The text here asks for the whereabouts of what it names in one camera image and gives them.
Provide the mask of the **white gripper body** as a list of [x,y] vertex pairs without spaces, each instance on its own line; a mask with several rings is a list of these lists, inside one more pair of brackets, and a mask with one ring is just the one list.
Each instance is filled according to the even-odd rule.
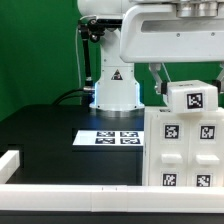
[[224,3],[212,17],[178,17],[175,4],[139,4],[124,15],[124,62],[224,61]]

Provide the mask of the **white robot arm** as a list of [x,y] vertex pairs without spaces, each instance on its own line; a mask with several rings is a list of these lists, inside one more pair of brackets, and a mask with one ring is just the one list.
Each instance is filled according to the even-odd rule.
[[224,0],[78,0],[87,19],[83,41],[101,46],[94,110],[129,113],[144,107],[133,69],[147,63],[162,92],[162,63],[224,60]]

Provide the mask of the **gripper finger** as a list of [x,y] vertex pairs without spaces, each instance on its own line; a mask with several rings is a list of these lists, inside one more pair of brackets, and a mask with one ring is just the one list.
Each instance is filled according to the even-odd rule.
[[220,63],[220,67],[222,70],[212,84],[217,87],[219,94],[224,94],[224,61]]
[[165,95],[167,93],[167,82],[163,81],[159,75],[161,68],[165,67],[163,63],[150,63],[149,70],[155,80],[155,91],[157,94]]

